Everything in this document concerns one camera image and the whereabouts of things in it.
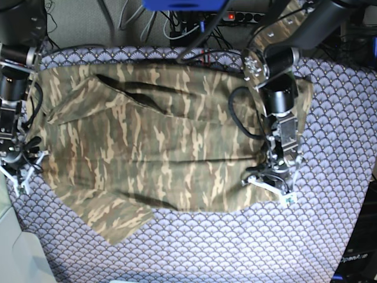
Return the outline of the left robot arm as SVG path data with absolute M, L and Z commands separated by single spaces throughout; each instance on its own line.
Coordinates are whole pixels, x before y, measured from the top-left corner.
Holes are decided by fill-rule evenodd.
M 299 90 L 292 73 L 300 53 L 317 47 L 364 1 L 274 1 L 251 32 L 242 53 L 244 79 L 253 97 L 267 146 L 265 164 L 245 185 L 274 193 L 283 206 L 297 201 L 293 191 L 303 162 L 298 115 Z

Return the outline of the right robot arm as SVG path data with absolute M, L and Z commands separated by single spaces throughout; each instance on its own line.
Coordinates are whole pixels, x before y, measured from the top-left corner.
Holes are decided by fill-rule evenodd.
M 1 173 L 17 196 L 30 193 L 48 154 L 28 136 L 44 97 L 36 78 L 46 37 L 44 1 L 1 1 Z

